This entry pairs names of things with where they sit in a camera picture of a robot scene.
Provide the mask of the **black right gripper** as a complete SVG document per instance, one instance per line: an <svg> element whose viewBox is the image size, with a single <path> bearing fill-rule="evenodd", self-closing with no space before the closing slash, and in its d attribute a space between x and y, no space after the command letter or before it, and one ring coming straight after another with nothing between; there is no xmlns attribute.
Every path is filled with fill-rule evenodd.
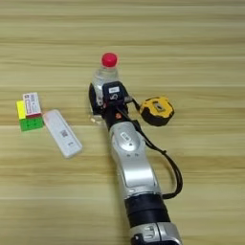
<svg viewBox="0 0 245 245"><path fill-rule="evenodd" d="M107 105L97 98L97 94L93 84L89 86L89 101L92 114L94 116L101 115L107 128L110 129L116 123L128 122L128 107L126 103L133 101L131 96L124 97L123 104Z"/></svg>

